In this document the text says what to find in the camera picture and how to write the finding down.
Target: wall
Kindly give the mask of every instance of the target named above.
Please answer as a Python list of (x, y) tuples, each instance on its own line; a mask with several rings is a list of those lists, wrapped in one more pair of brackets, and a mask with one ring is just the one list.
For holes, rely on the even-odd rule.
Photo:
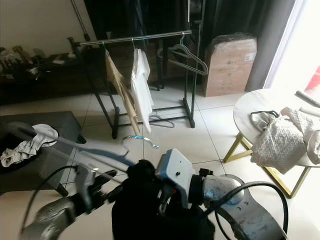
[[(94, 40), (86, 6), (75, 0), (86, 30)], [(67, 53), (67, 37), (84, 41), (83, 32), (70, 0), (0, 0), (0, 46), (21, 45), (31, 56), (34, 48), (46, 56)]]
[(272, 63), (265, 88), (289, 93), (304, 90), (320, 65), (320, 1), (301, 2), (287, 41), (281, 44)]
[(257, 36), (257, 54), (252, 66), (246, 91), (262, 89), (295, 0), (271, 0), (262, 32)]

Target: table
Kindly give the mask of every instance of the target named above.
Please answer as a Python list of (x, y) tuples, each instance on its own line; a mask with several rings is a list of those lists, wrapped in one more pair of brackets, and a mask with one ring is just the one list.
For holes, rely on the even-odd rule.
[[(251, 91), (243, 95), (233, 108), (233, 120), (239, 130), (238, 135), (230, 150), (224, 158), (224, 162), (230, 162), (244, 156), (252, 154), (251, 147), (261, 136), (261, 132), (250, 121), (250, 113), (256, 111), (271, 111), (279, 113), (283, 108), (290, 107), (299, 109), (302, 106), (309, 104), (295, 95), (283, 94), (282, 92), (273, 89), (260, 89)], [(245, 152), (233, 155), (239, 144), (242, 144), (247, 150)], [(301, 187), (303, 181), (308, 175), (311, 168), (320, 168), (319, 165), (313, 164), (307, 153), (299, 160), (298, 166), (303, 166), (303, 172), (300, 175), (293, 190), (290, 190), (278, 176), (279, 172), (273, 167), (263, 167), (272, 180), (284, 191), (288, 198), (293, 198)]]

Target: clothes rack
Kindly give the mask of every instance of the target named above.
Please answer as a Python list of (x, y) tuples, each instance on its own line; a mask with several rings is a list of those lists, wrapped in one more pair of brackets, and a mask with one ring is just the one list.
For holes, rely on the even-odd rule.
[[(97, 41), (85, 41), (85, 42), (75, 42), (72, 37), (68, 37), (69, 43), (71, 45), (71, 48), (73, 50), (73, 53), (76, 55), (76, 57), (81, 61), (81, 63), (84, 66), (85, 76), (89, 82), (89, 84), (92, 87), (93, 93), (103, 111), (103, 114), (110, 125), (112, 129), (112, 138), (116, 139), (118, 136), (118, 128), (124, 127), (124, 126), (130, 126), (131, 123), (128, 124), (119, 124), (119, 117), (125, 116), (127, 113), (120, 113), (120, 109), (118, 106), (116, 106), (114, 98), (107, 87), (107, 93), (111, 99), (112, 105), (114, 107), (114, 119), (113, 122), (100, 98), (100, 95), (98, 93), (98, 90), (94, 84), (94, 81), (92, 80), (91, 76), (89, 75), (89, 72), (86, 68), (83, 56), (79, 50), (79, 47), (84, 46), (92, 46), (92, 45), (100, 45), (102, 48), (102, 45), (111, 44), (111, 43), (121, 43), (121, 42), (131, 42), (131, 41), (138, 41), (138, 40), (145, 40), (145, 39), (158, 39), (158, 38), (166, 38), (166, 37), (172, 37), (172, 36), (181, 36), (181, 35), (190, 35), (192, 33), (191, 30), (185, 30), (185, 31), (177, 31), (177, 32), (168, 32), (168, 33), (161, 33), (161, 34), (153, 34), (153, 35), (145, 35), (145, 36), (134, 36), (134, 37), (123, 37), (123, 38), (115, 38), (115, 39), (106, 39), (106, 40), (97, 40)], [(186, 116), (176, 116), (176, 117), (169, 117), (169, 118), (162, 118), (162, 119), (153, 119), (150, 120), (150, 123), (155, 122), (163, 122), (163, 121), (171, 121), (176, 119), (188, 119), (191, 128), (194, 128), (196, 126), (194, 121), (194, 109), (195, 109), (195, 92), (196, 92), (196, 82), (197, 82), (197, 74), (195, 73), (192, 78), (192, 98), (191, 98), (191, 108), (188, 105), (187, 102), (187, 95), (188, 95), (188, 70), (186, 69), (186, 75), (185, 75), (185, 84), (184, 84), (184, 98), (181, 101), (181, 105), (178, 106), (170, 106), (170, 107), (162, 107), (162, 108), (156, 108), (153, 109), (153, 111), (161, 111), (161, 110), (172, 110), (172, 109), (179, 109), (184, 108), (186, 112)]]

